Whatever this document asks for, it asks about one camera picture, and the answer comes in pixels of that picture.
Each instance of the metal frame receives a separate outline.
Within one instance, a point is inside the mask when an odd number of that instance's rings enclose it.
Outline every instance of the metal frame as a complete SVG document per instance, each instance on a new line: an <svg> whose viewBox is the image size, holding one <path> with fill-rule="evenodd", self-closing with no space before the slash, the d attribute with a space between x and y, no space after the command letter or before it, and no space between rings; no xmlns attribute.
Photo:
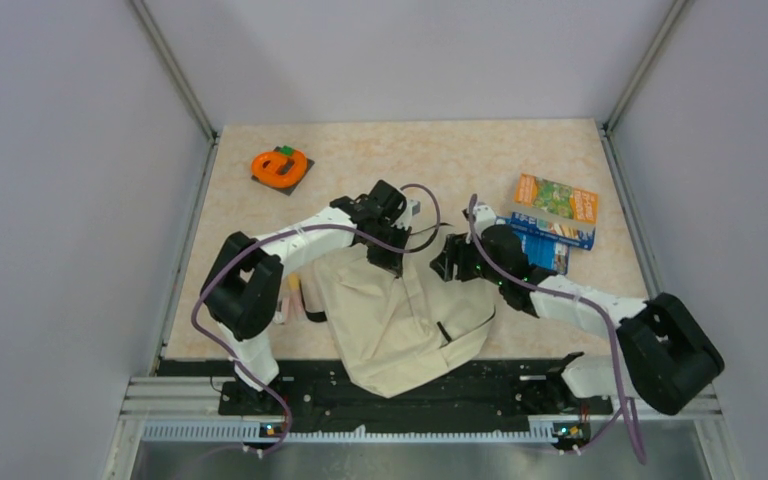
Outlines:
<svg viewBox="0 0 768 480"><path fill-rule="evenodd" d="M174 277L174 286L171 289L170 298L163 314L163 333L157 349L159 359L164 353L166 342L171 333L174 313L180 296L180 284L187 268L189 253L192 250L195 237L196 226L207 192L207 184L215 162L219 144L219 134L210 124L210 120L204 111L204 108L198 101L195 92L187 81L186 76L164 39L160 28L145 4L145 1L128 0L127 3L139 20L140 26L148 37L158 59L169 75L170 80L181 100L184 102L188 112L198 123L199 128L204 135L211 140L196 199L193 204L193 209L190 212L189 226L178 259L178 267ZM636 93L642 88L649 72L664 51L666 42L674 32L676 25L686 15L687 10L692 3L693 0L674 0L664 21L655 34L652 43L641 59L641 62L632 75L628 85L623 90L610 117L599 127L605 157L617 188L626 222L628 223L629 232L631 233L632 243L637 254L644 282L647 291L650 294L661 291L662 281L658 273L657 262L651 251L650 242L645 233L645 226L643 225L637 209L637 203L634 199L631 185L629 184L621 157L614 143L613 134L616 127L622 121L627 108L634 100ZM171 425L168 422L179 422L176 425L182 426L195 424L215 425L217 422L222 425L240 425L241 422L276 420L274 418L270 419L264 417L243 417L242 419L220 417L218 415L218 405L221 394L213 388L213 385L210 382L228 380L231 380L231 378L133 378L125 393L119 416L119 423L117 424L114 434L103 478L110 480L130 478L134 468L134 462L137 460L137 450L143 432L146 430L147 426L153 425L156 427L158 425ZM703 455L712 478L746 478L745 473L743 473L742 463L739 461L740 457L737 455L736 447L728 433L728 428L722 417L720 405L713 388L709 387L703 391L677 416L664 416L654 412L650 408L643 408L642 406L639 414L642 420L649 421L693 420L696 425L700 444L702 445ZM607 419L605 416L593 416L592 418L597 421ZM538 425L538 429L544 424L548 425L552 422L568 422L576 419L577 417L572 415L544 415L533 417L533 421ZM353 438L344 439L338 436L340 438L336 441L364 441L364 432L350 435L354 435ZM433 439L431 437L428 439L428 441L435 440L439 441L439 439ZM324 442L329 441L329 438L316 437L309 438L307 441ZM393 441L404 441L404 439L394 438ZM414 437L413 441L425 441L425 439Z"/></svg>

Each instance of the beige tabletop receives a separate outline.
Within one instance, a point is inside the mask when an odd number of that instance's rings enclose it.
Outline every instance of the beige tabletop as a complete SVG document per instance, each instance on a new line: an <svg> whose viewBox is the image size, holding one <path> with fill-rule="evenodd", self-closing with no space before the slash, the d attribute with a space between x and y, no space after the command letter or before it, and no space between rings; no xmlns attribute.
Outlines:
<svg viewBox="0 0 768 480"><path fill-rule="evenodd" d="M291 196L251 180L251 160L289 145L316 164ZM222 132L195 242L183 282L166 358L224 358L190 325L192 305L225 238L242 231L270 233L303 220L334 198L355 197L378 179L400 186L423 183L437 195L443 220L466 231L461 210L470 194L499 214L522 172L597 192L599 212L592 251L573 249L568 276L618 295L646 290L619 199L593 120L501 120L229 126ZM422 203L415 230L433 223ZM480 358L557 357L574 351L608 353L607 342L563 322L537 319L497 301L497 316ZM218 333L202 309L200 321ZM307 320L269 327L276 358L338 358L325 324Z"/></svg>

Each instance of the robotic arm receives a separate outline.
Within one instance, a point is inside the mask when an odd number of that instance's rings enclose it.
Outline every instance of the robotic arm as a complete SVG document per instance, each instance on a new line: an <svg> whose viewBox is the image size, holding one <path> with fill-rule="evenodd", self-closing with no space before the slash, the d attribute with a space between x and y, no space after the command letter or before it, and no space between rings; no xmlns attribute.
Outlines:
<svg viewBox="0 0 768 480"><path fill-rule="evenodd" d="M306 263L330 251L363 243L368 246L370 263L400 276L402 254L364 237L404 249L411 218L418 209L418 202L407 200L398 189L378 181L368 195L334 200L313 217L279 232L255 238L237 232L228 237L205 287L258 239L282 233L288 237L265 244L243 258L205 299L237 358L264 383L278 375L265 330L275 314L281 280ZM722 357L676 297L662 293L646 301L577 285L552 270L530 264L511 227L496 224L496 214L490 207L476 205L468 216L490 260L512 278L537 288L525 289L500 274L466 233L448 235L442 252L431 262L431 268L444 281L491 281L515 310L565 320L587 332L605 335L602 317L588 304L601 306L613 321L632 384L640 397L661 413L678 413L722 372ZM290 236L303 230L304 235ZM251 272L251 276L243 280L241 272ZM239 368L237 375L261 390Z"/></svg>

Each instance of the purple cable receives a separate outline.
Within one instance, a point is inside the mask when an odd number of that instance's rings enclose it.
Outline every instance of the purple cable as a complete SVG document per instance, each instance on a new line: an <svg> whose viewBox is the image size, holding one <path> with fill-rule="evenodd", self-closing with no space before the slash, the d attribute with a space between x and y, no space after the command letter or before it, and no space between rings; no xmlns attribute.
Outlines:
<svg viewBox="0 0 768 480"><path fill-rule="evenodd" d="M497 265L496 262L494 262L490 256L487 255L487 252L481 245L479 236L475 232L475 214L473 213L473 209L477 203L478 195L473 193L469 198L469 207L467 210L469 212L470 238L472 238L472 240L475 242L475 247L478 249L478 253L481 254L484 260L494 270L496 270L506 279L525 289L538 293L545 293L554 297L576 300L577 297L571 293L560 292L557 290L540 287L534 285L533 283L525 282L504 271L499 265ZM628 430L628 439L631 442L634 455L637 457L637 461L640 462L641 465L646 465L646 450L643 447L643 438L640 433L640 423L637 419L637 408L634 405L634 399L626 396L625 387L622 383L622 366L620 365L619 340L617 339L617 332L614 331L614 324L611 322L611 317L608 315L608 312L606 312L605 309L603 309L598 303L585 297L578 298L578 301L596 310L596 313L602 317L602 320L605 321L605 325L608 327L608 341L611 345L611 362L613 363L614 367L614 381L617 385L617 397L619 398L620 412L622 413L623 419L625 420L626 429Z"/></svg>
<svg viewBox="0 0 768 480"><path fill-rule="evenodd" d="M436 224L434 226L434 230L435 230L435 232L437 230L439 230L440 229L440 220L441 220L441 217L440 217L440 204L437 202L437 197L434 196L434 193L428 187L426 187L425 185L421 185L421 184L418 184L418 183L409 183L407 185L404 185L401 189L404 190L406 188L419 188L421 190L424 190L425 193L427 193L428 196L431 197L431 201L432 201L432 203L434 203L434 209L435 209L436 215L437 215L437 222L436 222ZM314 230L344 230L344 231L347 231L347 232L351 232L351 233L353 233L353 234L355 234L355 235L357 235L357 236L359 236L359 237L361 237L361 238L363 238L363 239L365 239L365 240L367 240L369 242L372 242L372 243L378 245L381 248L384 248L386 250L390 250L391 252L406 254L406 253L414 253L414 252L418 251L418 249L406 250L406 249L403 249L403 248L398 248L398 247L394 247L392 245L388 245L388 244L382 242L381 240L378 240L377 238L375 238L375 237L373 237L373 236L371 236L371 235L369 235L367 233L361 232L360 230L358 230L356 228L353 228L353 227L347 227L345 225L337 225L337 224L333 224L333 223L324 223L324 224L319 224L319 225L309 225L309 226L301 227L301 228L299 228L299 230L305 231L305 232L310 232L310 231L314 231ZM204 287L204 289L203 289L201 295L199 296L198 300L196 300L195 305L193 305L193 312L192 312L192 314L190 316L190 323L192 324L193 328L195 328L202 335L204 335L207 338L213 340L220 347L222 347L222 349L225 350L228 353L228 355L231 356L231 358L234 360L234 363L236 364L236 366L238 366L240 368L240 371L242 371L243 374L245 376L247 376L257 386L259 386L266 393L268 393L270 396L272 396L272 398L274 398L278 402L278 404L281 405L281 408L284 409L284 416L286 417L285 428L282 429L281 434L278 437L278 441L275 442L275 444L273 444L271 447L267 448L266 450L263 450L262 454L264 456L274 452L275 450L277 450L281 446L281 444L284 443L284 440L287 438L287 434L290 433L290 429L291 429L291 427L293 425L293 414L290 411L290 406L287 405L287 402L285 402L283 398L281 398L281 395L278 395L278 393L275 392L275 390L269 388L268 385L266 385L263 382L261 382L259 378L254 376L249 371L249 369L246 368L246 366L243 365L243 363L239 359L237 359L237 356L234 353L234 349L231 348L231 346L228 345L228 343L225 342L225 340L223 340L222 338L218 337L217 335L214 335L209 330L207 330L206 328L201 326L201 324L199 324L199 322L198 322L198 312L201 309L202 305L204 305L205 299L207 299L207 297L213 292L213 290L216 288L216 286L219 284L219 282L221 282L225 278L225 276L228 275L228 272L230 272L237 264L239 264L240 261L242 261L244 258L246 258L248 255L250 255L252 252L257 250L258 248L260 248L260 247L262 247L262 246L264 246L264 245L266 245L268 243L272 243L272 242L281 240L283 238L287 238L287 237L290 237L290 236L293 236L293 235L297 235L297 234L298 234L297 230L289 230L289 231L286 231L286 232L276 233L275 235L271 235L271 236L269 236L267 238L264 238L262 240L256 241L255 243L253 243L252 245L250 245L249 247L244 249L242 252L240 252L239 255L234 257L230 262L228 262L227 265L222 267L222 270L220 270L219 273L217 273L216 276L213 278L213 280L211 280Z"/></svg>

